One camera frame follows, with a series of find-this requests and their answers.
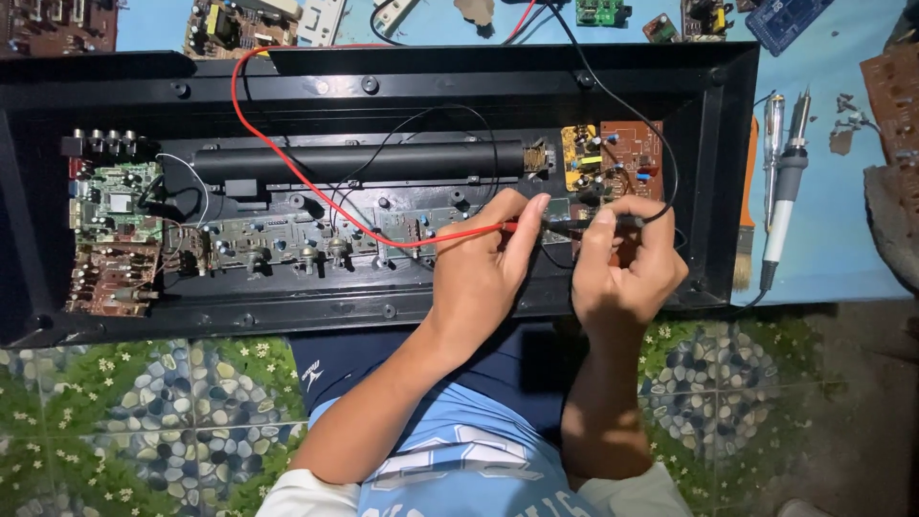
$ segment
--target blue cloth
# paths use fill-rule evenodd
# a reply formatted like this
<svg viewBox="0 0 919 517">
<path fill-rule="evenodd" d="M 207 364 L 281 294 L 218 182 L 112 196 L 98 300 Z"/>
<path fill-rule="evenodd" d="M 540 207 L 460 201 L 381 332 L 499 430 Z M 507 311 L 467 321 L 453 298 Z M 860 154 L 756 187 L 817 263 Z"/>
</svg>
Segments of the blue cloth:
<svg viewBox="0 0 919 517">
<path fill-rule="evenodd" d="M 337 330 L 289 337 L 307 414 L 348 392 L 376 370 L 414 331 Z M 571 343 L 551 323 L 507 321 L 473 357 L 445 379 L 512 409 L 550 443 L 561 437 L 564 398 L 580 366 Z"/>
<path fill-rule="evenodd" d="M 316 421 L 337 399 L 313 412 Z M 568 488 L 557 449 L 520 415 L 457 384 L 425 396 L 360 488 L 357 515 L 601 515 Z"/>
</svg>

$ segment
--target debris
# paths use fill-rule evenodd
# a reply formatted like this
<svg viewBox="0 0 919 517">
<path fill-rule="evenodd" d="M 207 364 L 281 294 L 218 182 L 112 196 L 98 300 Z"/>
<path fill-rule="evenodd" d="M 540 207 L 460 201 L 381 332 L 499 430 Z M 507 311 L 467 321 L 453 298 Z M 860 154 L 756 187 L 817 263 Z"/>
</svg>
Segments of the debris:
<svg viewBox="0 0 919 517">
<path fill-rule="evenodd" d="M 845 156 L 852 150 L 852 130 L 830 133 L 830 152 Z"/>
<path fill-rule="evenodd" d="M 462 17 L 479 27 L 492 23 L 494 0 L 453 0 L 453 5 L 462 13 Z"/>
</svg>

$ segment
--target blue table surface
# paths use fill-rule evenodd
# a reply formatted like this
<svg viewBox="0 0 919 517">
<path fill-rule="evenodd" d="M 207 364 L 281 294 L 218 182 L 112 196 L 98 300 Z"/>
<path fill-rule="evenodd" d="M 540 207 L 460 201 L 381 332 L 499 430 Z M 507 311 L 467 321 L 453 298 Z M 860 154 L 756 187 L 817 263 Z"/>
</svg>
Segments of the blue table surface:
<svg viewBox="0 0 919 517">
<path fill-rule="evenodd" d="M 632 0 L 627 29 L 584 28 L 574 24 L 569 3 L 562 13 L 575 37 L 584 43 L 646 42 L 641 26 L 666 13 L 679 20 L 679 0 Z M 188 0 L 159 0 L 131 3 L 119 20 L 120 51 L 180 50 L 185 36 Z M 811 115 L 818 117 L 808 126 L 811 164 L 801 183 L 798 201 L 778 268 L 773 290 L 762 304 L 861 301 L 906 298 L 911 295 L 893 278 L 881 261 L 866 223 L 862 170 L 885 163 L 880 141 L 871 130 L 855 133 L 851 152 L 834 155 L 829 134 L 835 121 L 836 96 L 846 92 L 852 101 L 870 113 L 868 93 L 858 64 L 881 53 L 890 36 L 904 0 L 835 0 L 827 10 L 778 58 L 763 50 L 760 54 L 756 97 L 776 89 L 793 102 L 799 92 L 811 88 Z M 494 6 L 495 34 L 485 39 L 462 19 L 452 3 L 420 0 L 400 24 L 394 39 L 409 45 L 482 45 L 500 43 L 520 19 L 526 1 Z M 371 0 L 347 0 L 336 43 L 366 43 L 377 39 L 369 29 Z M 728 31 L 731 41 L 754 40 L 743 23 L 746 15 L 731 14 L 735 25 Z M 567 42 L 562 28 L 546 11 L 533 23 L 520 43 Z M 790 105 L 787 116 L 790 117 Z M 762 108 L 756 110 L 762 125 Z M 757 292 L 759 262 L 766 245 L 763 220 L 764 176 L 757 157 L 750 210 L 757 221 L 754 240 L 754 275 L 751 289 L 735 293 L 733 304 L 745 304 Z"/>
</svg>

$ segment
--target yellow circuit board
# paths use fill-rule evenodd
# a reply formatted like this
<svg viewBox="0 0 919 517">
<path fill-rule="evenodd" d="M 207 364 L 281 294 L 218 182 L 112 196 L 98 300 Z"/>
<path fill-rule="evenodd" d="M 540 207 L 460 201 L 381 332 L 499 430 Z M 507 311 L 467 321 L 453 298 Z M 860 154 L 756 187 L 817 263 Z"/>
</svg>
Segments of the yellow circuit board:
<svg viewBox="0 0 919 517">
<path fill-rule="evenodd" d="M 588 139 L 596 136 L 596 126 L 587 124 L 583 126 L 568 126 L 562 128 L 562 156 L 565 163 L 565 188 L 569 192 L 576 192 L 579 187 L 577 180 L 583 172 L 578 166 L 584 160 L 584 147 L 574 143 L 578 134 L 586 134 Z"/>
</svg>

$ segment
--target red probe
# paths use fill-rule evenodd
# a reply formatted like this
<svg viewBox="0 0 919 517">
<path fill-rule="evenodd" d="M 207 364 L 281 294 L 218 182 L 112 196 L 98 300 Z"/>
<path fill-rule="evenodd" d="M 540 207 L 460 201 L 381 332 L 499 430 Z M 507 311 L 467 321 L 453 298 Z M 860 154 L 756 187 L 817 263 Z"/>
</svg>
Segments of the red probe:
<svg viewBox="0 0 919 517">
<path fill-rule="evenodd" d="M 497 223 L 497 224 L 490 224 L 488 226 L 483 226 L 481 228 L 474 228 L 472 230 L 466 230 L 464 232 L 457 232 L 456 234 L 450 234 L 448 236 L 436 236 L 436 237 L 431 237 L 428 239 L 419 240 L 415 242 L 395 242 L 395 241 L 391 241 L 385 236 L 381 236 L 379 234 L 374 233 L 373 230 L 371 230 L 370 228 L 367 228 L 360 221 L 358 221 L 355 217 L 353 217 L 350 213 L 345 212 L 341 206 L 335 204 L 334 201 L 332 201 L 328 196 L 323 194 L 321 190 L 316 188 L 316 186 L 313 185 L 311 181 L 309 181 L 305 176 L 302 175 L 300 170 L 297 169 L 297 166 L 293 164 L 290 158 L 288 158 L 288 156 L 283 151 L 281 151 L 280 148 L 274 142 L 271 141 L 271 139 L 266 137 L 262 132 L 256 129 L 252 124 L 249 123 L 249 121 L 245 119 L 245 116 L 243 115 L 243 111 L 239 107 L 239 100 L 236 98 L 236 78 L 239 76 L 239 71 L 243 68 L 243 64 L 246 61 L 248 61 L 250 57 L 260 52 L 266 52 L 266 51 L 275 50 L 275 49 L 298 49 L 298 48 L 299 47 L 289 46 L 289 45 L 271 45 L 267 47 L 258 47 L 256 49 L 252 49 L 249 52 L 246 52 L 243 55 L 243 57 L 241 57 L 239 61 L 236 62 L 236 66 L 233 68 L 233 78 L 231 79 L 231 87 L 230 87 L 230 98 L 233 100 L 233 109 L 236 110 L 236 116 L 239 117 L 239 121 L 243 123 L 243 126 L 245 126 L 245 128 L 249 130 L 251 134 L 257 136 L 262 142 L 267 144 L 268 147 L 270 147 L 276 154 L 278 154 L 281 160 L 283 160 L 284 163 L 288 166 L 288 168 L 290 169 L 290 172 L 293 172 L 294 175 L 300 181 L 303 182 L 303 185 L 306 185 L 307 187 L 309 187 L 310 190 L 312 190 L 317 196 L 319 196 L 321 200 L 328 203 L 329 207 L 331 207 L 333 210 L 337 210 L 339 213 L 345 216 L 345 218 L 348 221 L 350 221 L 351 224 L 356 226 L 358 229 L 360 229 L 360 231 L 364 232 L 364 234 L 366 234 L 370 238 L 382 244 L 385 244 L 386 246 L 392 246 L 392 247 L 422 247 L 428 244 L 434 244 L 436 242 L 441 242 L 441 241 L 450 240 L 450 239 L 457 239 L 457 238 L 462 238 L 466 236 L 474 236 L 478 234 L 483 234 L 485 232 L 492 232 L 494 230 L 503 229 L 509 232 L 513 232 L 514 230 L 516 230 L 516 223 Z"/>
</svg>

